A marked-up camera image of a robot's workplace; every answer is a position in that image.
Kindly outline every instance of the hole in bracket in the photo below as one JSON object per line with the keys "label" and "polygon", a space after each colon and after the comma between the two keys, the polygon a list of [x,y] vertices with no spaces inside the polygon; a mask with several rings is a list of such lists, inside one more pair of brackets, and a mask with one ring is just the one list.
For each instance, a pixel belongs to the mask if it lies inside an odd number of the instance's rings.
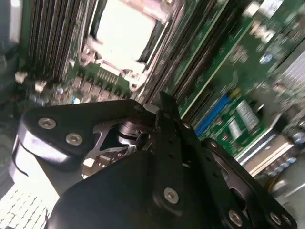
{"label": "hole in bracket", "polygon": [[218,178],[218,175],[215,172],[212,172],[213,176]]}
{"label": "hole in bracket", "polygon": [[241,211],[244,211],[246,209],[246,201],[244,200],[244,197],[242,194],[235,188],[230,189],[232,196],[234,197],[239,209]]}

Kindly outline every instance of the screw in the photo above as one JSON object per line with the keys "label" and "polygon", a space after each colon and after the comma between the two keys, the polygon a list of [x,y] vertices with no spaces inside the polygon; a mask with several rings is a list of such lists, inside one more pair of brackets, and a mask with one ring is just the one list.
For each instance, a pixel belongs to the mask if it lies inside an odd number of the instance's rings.
{"label": "screw", "polygon": [[143,108],[142,108],[140,105],[136,105],[136,106],[134,106],[134,108],[135,108],[137,111],[140,111],[140,112],[143,111]]}
{"label": "screw", "polygon": [[171,204],[176,204],[179,201],[178,193],[171,187],[167,187],[164,189],[164,197]]}
{"label": "screw", "polygon": [[82,143],[82,137],[75,133],[68,134],[66,136],[66,142],[73,146],[79,146]]}
{"label": "screw", "polygon": [[211,142],[211,146],[213,146],[214,148],[217,148],[217,145],[215,142]]}
{"label": "screw", "polygon": [[291,222],[290,222],[289,218],[286,215],[282,215],[282,217],[283,217],[283,219],[285,220],[286,223],[291,225]]}
{"label": "screw", "polygon": [[271,219],[277,224],[277,225],[281,225],[281,220],[280,218],[274,214],[273,212],[270,213],[270,217]]}
{"label": "screw", "polygon": [[243,224],[242,218],[234,210],[229,210],[230,220],[238,227],[241,227]]}
{"label": "screw", "polygon": [[38,125],[47,130],[51,130],[56,127],[56,122],[51,118],[41,118],[38,120]]}
{"label": "screw", "polygon": [[187,129],[191,129],[191,126],[188,123],[183,123],[183,125],[187,128]]}

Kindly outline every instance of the blue connector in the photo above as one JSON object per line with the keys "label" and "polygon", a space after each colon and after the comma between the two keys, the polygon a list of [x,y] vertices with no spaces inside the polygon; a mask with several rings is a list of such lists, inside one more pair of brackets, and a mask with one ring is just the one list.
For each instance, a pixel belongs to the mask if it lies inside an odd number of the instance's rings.
{"label": "blue connector", "polygon": [[227,94],[225,94],[218,103],[213,107],[205,119],[200,123],[196,129],[196,135],[199,137],[207,127],[214,121],[218,114],[224,109],[224,107],[231,102],[231,99]]}

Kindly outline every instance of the ram slot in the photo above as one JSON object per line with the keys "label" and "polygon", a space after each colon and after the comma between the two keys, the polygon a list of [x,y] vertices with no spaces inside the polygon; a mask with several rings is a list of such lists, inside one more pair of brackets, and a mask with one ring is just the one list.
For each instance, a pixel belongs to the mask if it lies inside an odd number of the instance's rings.
{"label": "ram slot", "polygon": [[55,10],[55,6],[57,5],[57,2],[58,2],[58,0],[49,0],[48,7],[46,9],[46,19],[45,19],[45,24],[44,24],[44,31],[43,31],[43,35],[41,36],[41,47],[42,48],[37,53],[39,66],[45,65],[45,60],[46,60],[45,55],[47,52],[47,49],[45,47],[47,47],[47,45],[48,45],[48,38],[49,38],[51,27],[52,27],[52,18],[54,15],[54,10]]}
{"label": "ram slot", "polygon": [[34,61],[34,54],[36,53],[36,48],[37,48],[37,39],[38,39],[38,32],[39,32],[39,25],[40,25],[40,19],[41,19],[41,11],[43,7],[43,0],[36,0],[34,4],[34,11],[32,14],[32,19],[31,19],[31,32],[30,32],[30,45],[29,45],[29,53],[28,53],[28,58],[29,58],[29,65],[30,67],[33,66],[33,61]]}
{"label": "ram slot", "polygon": [[70,37],[68,36],[69,31],[71,30],[71,21],[73,20],[73,15],[75,15],[77,12],[78,7],[75,5],[75,0],[71,0],[69,2],[69,5],[66,8],[65,12],[65,18],[61,29],[61,36],[59,39],[58,44],[58,51],[55,54],[55,64],[53,68],[53,78],[58,77],[60,63],[62,61],[63,55],[67,55],[67,53],[64,52],[64,49],[68,43],[68,40]]}
{"label": "ram slot", "polygon": [[54,71],[54,77],[56,77],[57,80],[60,80],[62,78],[62,75],[63,75],[63,72],[64,72],[64,66],[67,62],[71,37],[73,35],[73,30],[74,30],[75,23],[76,23],[76,20],[77,20],[78,12],[80,10],[80,4],[81,4],[81,0],[76,0],[75,3],[74,3],[74,6],[73,6],[74,10],[72,12],[69,23],[67,25],[68,26],[68,29],[67,29],[68,32],[67,32],[67,35],[66,35],[64,45],[61,49],[61,50],[63,50],[63,52],[59,53],[60,55],[57,57],[57,60],[56,60],[57,63],[56,63],[56,69]]}
{"label": "ram slot", "polygon": [[35,68],[38,69],[40,67],[39,62],[40,62],[40,53],[42,51],[42,38],[43,34],[46,29],[46,20],[47,20],[47,13],[48,13],[48,8],[50,6],[51,0],[44,0],[42,4],[42,9],[41,9],[41,14],[40,14],[40,21],[39,21],[39,29],[37,33],[37,43],[36,43],[36,51],[34,55],[34,63],[35,63]]}
{"label": "ram slot", "polygon": [[200,97],[194,102],[192,107],[185,114],[183,120],[191,124],[213,94],[214,94],[213,88],[206,88],[206,90],[203,91]]}
{"label": "ram slot", "polygon": [[242,8],[237,8],[235,1],[231,1],[231,4],[226,7],[223,15],[220,16],[209,33],[205,44],[200,47],[193,63],[185,71],[179,83],[175,85],[172,95],[177,99],[178,103],[181,103],[185,97],[192,93],[198,77],[210,67],[213,57],[226,41],[230,30],[240,19],[242,13]]}
{"label": "ram slot", "polygon": [[186,47],[184,49],[183,46],[185,43],[189,45],[194,40],[197,32],[201,28],[202,24],[206,22],[215,4],[216,1],[214,0],[210,0],[208,2],[203,0],[200,1],[191,17],[188,18],[183,28],[179,31],[179,34],[177,35],[179,37],[178,41],[172,47],[169,47],[170,50],[165,51],[165,53],[169,54],[164,60],[162,60],[164,64],[160,64],[161,60],[158,60],[158,67],[152,73],[151,82],[149,82],[151,86],[148,87],[149,91],[146,96],[148,99],[147,102],[151,102],[152,99],[158,94],[161,86],[164,87],[168,83],[168,76],[163,77],[164,72],[167,70],[168,66],[171,66],[172,60],[175,60],[177,57],[182,58],[179,56],[181,49],[183,49],[183,53],[186,52],[188,48]]}
{"label": "ram slot", "polygon": [[65,1],[58,0],[54,6],[54,15],[51,20],[51,29],[49,33],[49,38],[48,38],[48,47],[47,47],[47,52],[45,55],[45,65],[44,65],[44,71],[48,72],[50,68],[50,61],[51,61],[51,53],[54,49],[54,40],[55,36],[54,34],[56,33],[56,29],[58,26],[58,21],[59,21],[59,16],[60,16],[60,11],[62,6],[64,5]]}
{"label": "ram slot", "polygon": [[63,29],[64,23],[65,23],[66,13],[69,10],[67,8],[67,6],[70,5],[70,2],[71,2],[71,0],[64,1],[64,5],[62,6],[61,12],[59,14],[59,21],[58,21],[58,26],[56,28],[56,32],[54,34],[55,39],[54,39],[53,49],[52,49],[52,52],[51,52],[50,66],[49,66],[49,71],[52,74],[53,74],[53,70],[55,68],[57,53],[61,52],[59,47],[60,47],[60,44],[61,44],[61,41],[62,41],[62,36],[63,36],[63,34],[62,34],[63,30],[62,29]]}

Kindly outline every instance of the white sticker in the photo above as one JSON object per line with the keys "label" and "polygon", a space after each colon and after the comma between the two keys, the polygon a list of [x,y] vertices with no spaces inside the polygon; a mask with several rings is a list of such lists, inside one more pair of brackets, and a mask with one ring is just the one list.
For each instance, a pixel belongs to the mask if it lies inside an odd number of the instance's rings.
{"label": "white sticker", "polygon": [[261,13],[271,18],[274,13],[280,8],[284,0],[265,0],[259,9]]}
{"label": "white sticker", "polygon": [[248,131],[251,131],[259,123],[258,118],[255,116],[254,112],[245,100],[240,102],[240,104],[236,107],[236,110],[242,118]]}

